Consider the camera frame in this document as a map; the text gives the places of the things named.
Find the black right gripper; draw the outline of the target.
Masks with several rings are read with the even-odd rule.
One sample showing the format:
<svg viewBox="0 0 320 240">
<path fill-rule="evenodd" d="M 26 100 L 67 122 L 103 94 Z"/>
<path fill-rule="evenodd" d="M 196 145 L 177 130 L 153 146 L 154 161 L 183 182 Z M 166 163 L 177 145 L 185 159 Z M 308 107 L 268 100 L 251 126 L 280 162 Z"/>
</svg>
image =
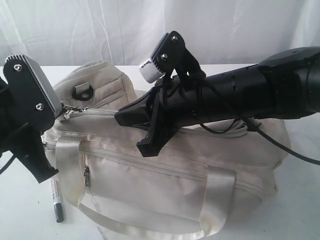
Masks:
<svg viewBox="0 0 320 240">
<path fill-rule="evenodd" d="M 156 157 L 182 127 L 205 123 L 204 96 L 204 76 L 165 77 L 114 117 L 120 126 L 147 131 L 136 146 L 144 158 Z"/>
</svg>

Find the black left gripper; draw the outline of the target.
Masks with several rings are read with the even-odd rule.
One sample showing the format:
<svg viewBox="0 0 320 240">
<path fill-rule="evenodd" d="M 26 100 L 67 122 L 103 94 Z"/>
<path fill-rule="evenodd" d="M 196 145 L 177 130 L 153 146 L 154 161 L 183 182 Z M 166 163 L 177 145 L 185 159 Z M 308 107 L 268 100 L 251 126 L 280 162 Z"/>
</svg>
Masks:
<svg viewBox="0 0 320 240">
<path fill-rule="evenodd" d="M 0 81 L 0 152 L 10 151 L 42 183 L 59 171 L 48 161 L 40 132 L 23 119 L 9 85 Z"/>
</svg>

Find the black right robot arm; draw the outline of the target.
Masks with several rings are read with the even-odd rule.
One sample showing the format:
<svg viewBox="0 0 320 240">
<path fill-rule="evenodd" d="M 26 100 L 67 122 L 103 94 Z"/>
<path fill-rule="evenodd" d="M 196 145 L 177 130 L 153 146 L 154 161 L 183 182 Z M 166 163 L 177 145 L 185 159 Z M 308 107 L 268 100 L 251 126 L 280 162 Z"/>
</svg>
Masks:
<svg viewBox="0 0 320 240">
<path fill-rule="evenodd" d="M 320 49 L 289 49 L 246 67 L 206 76 L 185 51 L 175 65 L 177 78 L 165 76 L 145 95 L 121 108 L 120 126 L 144 129 L 137 143 L 144 157 L 155 157 L 183 127 L 242 120 L 255 132 L 254 119 L 300 119 L 320 110 Z"/>
</svg>

